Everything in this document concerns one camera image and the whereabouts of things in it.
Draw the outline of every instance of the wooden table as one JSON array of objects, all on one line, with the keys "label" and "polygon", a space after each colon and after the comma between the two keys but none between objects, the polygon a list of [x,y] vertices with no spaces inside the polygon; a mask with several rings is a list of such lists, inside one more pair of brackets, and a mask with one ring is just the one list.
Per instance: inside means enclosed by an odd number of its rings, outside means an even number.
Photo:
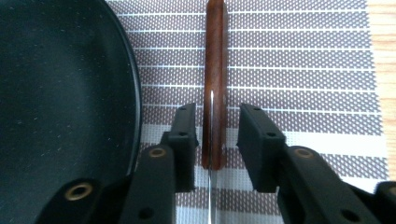
[{"label": "wooden table", "polygon": [[368,0],[377,92],[389,153],[389,177],[396,180],[396,1]]}]

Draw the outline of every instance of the knife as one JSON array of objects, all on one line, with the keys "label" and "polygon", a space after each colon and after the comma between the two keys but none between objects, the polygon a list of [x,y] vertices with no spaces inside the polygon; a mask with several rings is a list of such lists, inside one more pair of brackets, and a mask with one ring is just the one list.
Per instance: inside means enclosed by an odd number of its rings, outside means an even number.
[{"label": "knife", "polygon": [[223,0],[206,6],[202,165],[208,170],[208,223],[216,223],[217,170],[225,162],[228,14]]}]

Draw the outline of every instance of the woven placemat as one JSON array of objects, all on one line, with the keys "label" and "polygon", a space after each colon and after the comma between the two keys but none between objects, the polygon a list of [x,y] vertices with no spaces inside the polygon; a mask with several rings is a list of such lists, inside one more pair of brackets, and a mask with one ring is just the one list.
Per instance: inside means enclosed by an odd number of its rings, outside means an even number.
[{"label": "woven placemat", "polygon": [[[107,1],[128,33],[143,91],[142,147],[197,103],[201,141],[206,1]],[[252,190],[237,151],[241,103],[264,109],[289,145],[321,153],[344,181],[373,191],[388,179],[364,0],[226,1],[230,14],[226,167],[218,223],[282,223],[274,194]],[[207,223],[207,172],[177,195],[177,223]]]}]

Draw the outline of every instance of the brown wooden handle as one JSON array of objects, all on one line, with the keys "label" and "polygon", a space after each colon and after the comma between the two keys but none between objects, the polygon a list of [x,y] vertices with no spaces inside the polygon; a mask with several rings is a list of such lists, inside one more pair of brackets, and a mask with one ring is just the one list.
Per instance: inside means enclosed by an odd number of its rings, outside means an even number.
[{"label": "brown wooden handle", "polygon": [[[227,32],[228,15],[223,0],[209,0],[206,8],[202,165],[207,169],[211,159],[213,170],[219,170],[225,164],[223,149],[227,125]],[[210,96],[212,91],[213,110]]]}]

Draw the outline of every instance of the white stripe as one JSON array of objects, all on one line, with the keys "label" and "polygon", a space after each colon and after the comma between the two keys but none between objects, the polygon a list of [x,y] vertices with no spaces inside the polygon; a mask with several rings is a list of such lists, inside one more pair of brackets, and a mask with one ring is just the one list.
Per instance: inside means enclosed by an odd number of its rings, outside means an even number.
[{"label": "white stripe", "polygon": [[242,213],[233,211],[218,211],[218,221],[217,223],[227,223],[227,224],[283,224],[283,218],[281,216],[272,216],[265,214],[254,214],[254,213]]},{"label": "white stripe", "polygon": [[192,89],[202,89],[203,85],[163,85],[163,84],[141,84],[142,87],[159,87],[159,88],[192,88]]},{"label": "white stripe", "polygon": [[299,50],[299,51],[372,51],[371,48],[359,49],[359,48],[238,48],[230,47],[229,50]]},{"label": "white stripe", "polygon": [[[160,143],[163,132],[170,131],[170,125],[144,124],[143,143]],[[197,127],[197,138],[202,145],[202,127]],[[318,153],[387,158],[388,152],[384,136],[341,134],[341,133],[298,133],[283,132],[289,146],[302,146]],[[227,147],[236,147],[238,129],[227,129]]]},{"label": "white stripe", "polygon": [[[203,65],[138,65],[139,68],[205,68]],[[317,67],[251,67],[227,66],[228,69],[239,70],[286,70],[286,71],[344,71],[344,72],[374,72],[374,68],[317,68]]]},{"label": "white stripe", "polygon": [[[208,210],[203,208],[177,207],[177,224],[206,224],[208,220]],[[271,216],[265,214],[242,213],[233,211],[217,211],[216,223],[227,224],[281,224],[281,216]]]},{"label": "white stripe", "polygon": [[[230,29],[229,32],[369,32],[364,28]],[[126,33],[204,33],[205,30],[127,30]]]},{"label": "white stripe", "polygon": [[[227,106],[227,109],[230,110],[239,110],[237,106]],[[364,112],[364,111],[336,111],[336,110],[307,110],[307,109],[282,109],[282,108],[262,108],[264,111],[272,111],[272,112],[295,112],[295,113],[312,113],[312,114],[346,114],[346,115],[381,115],[380,112]]]},{"label": "white stripe", "polygon": [[[181,107],[182,105],[155,105],[143,104],[144,106],[160,106],[160,107]],[[197,108],[203,108],[203,105],[197,105]],[[227,106],[229,110],[239,110],[236,106]],[[345,115],[365,115],[365,116],[380,116],[380,112],[360,112],[360,111],[331,111],[331,110],[304,110],[304,109],[281,109],[281,108],[262,108],[264,111],[272,112],[295,112],[295,113],[313,113],[313,114],[345,114]]]},{"label": "white stripe", "polygon": [[[142,87],[153,88],[192,88],[202,89],[203,85],[175,85],[175,84],[142,84]],[[256,90],[256,91],[318,91],[318,92],[351,92],[351,93],[375,93],[368,90],[337,90],[337,89],[306,89],[306,88],[280,88],[280,87],[245,87],[245,86],[228,86],[229,90]]]},{"label": "white stripe", "polygon": [[126,33],[204,33],[205,30],[127,30]]},{"label": "white stripe", "polygon": [[350,185],[358,187],[359,189],[365,190],[369,193],[374,193],[376,185],[378,182],[387,181],[381,179],[367,179],[367,178],[357,178],[357,177],[341,177],[344,182]]},{"label": "white stripe", "polygon": [[[228,14],[301,14],[301,13],[354,13],[365,9],[324,9],[324,10],[275,10],[275,11],[231,11]],[[204,12],[156,12],[156,13],[119,13],[119,17],[142,16],[205,16]]]},{"label": "white stripe", "polygon": [[[181,106],[183,106],[183,105],[155,105],[155,104],[143,104],[143,106],[160,106],[160,107],[174,107],[174,108],[177,108],[177,107],[181,107]],[[203,105],[196,105],[195,107],[196,107],[196,108],[203,108],[204,106],[203,106]]]},{"label": "white stripe", "polygon": [[[217,188],[219,189],[253,190],[248,170],[222,168],[217,171],[217,178]],[[207,170],[202,166],[195,166],[195,187],[207,188],[208,184]]]},{"label": "white stripe", "polygon": [[294,29],[282,29],[282,28],[269,28],[269,29],[229,29],[229,32],[340,32],[340,31],[365,31],[369,32],[370,28],[361,27],[361,28],[294,28]]},{"label": "white stripe", "polygon": [[208,210],[203,208],[176,207],[177,224],[207,224]]},{"label": "white stripe", "polygon": [[349,12],[365,12],[366,9],[322,9],[322,10],[274,10],[274,11],[232,11],[228,14],[293,14],[293,13],[349,13]]},{"label": "white stripe", "polygon": [[203,12],[152,12],[152,13],[119,13],[119,17],[145,17],[145,16],[204,16]]},{"label": "white stripe", "polygon": [[325,91],[325,92],[358,92],[358,93],[375,93],[367,90],[337,90],[337,89],[306,89],[306,88],[279,88],[279,87],[243,87],[229,86],[231,90],[261,90],[261,91]]},{"label": "white stripe", "polygon": [[[247,191],[253,190],[250,177],[248,176],[248,170],[246,169],[223,168],[218,171],[217,175],[217,188],[219,189],[236,189]],[[207,170],[204,170],[201,166],[195,166],[195,187],[207,188],[208,183],[206,176]],[[369,179],[348,176],[341,176],[341,179],[348,184],[356,186],[370,193],[374,192],[375,186],[378,184],[378,182],[386,181],[383,179]]]},{"label": "white stripe", "polygon": [[138,68],[204,68],[203,65],[138,65]]},{"label": "white stripe", "polygon": [[[205,48],[201,47],[180,47],[180,48],[175,48],[175,47],[160,47],[160,48],[134,48],[137,50],[205,50]],[[372,51],[371,48],[368,49],[359,49],[359,48],[239,48],[239,47],[230,47],[228,50],[287,50],[287,51],[293,51],[293,50],[299,50],[299,51]]]},{"label": "white stripe", "polygon": [[252,67],[252,66],[228,66],[227,68],[229,68],[229,69],[247,69],[247,70],[374,72],[374,68]]}]

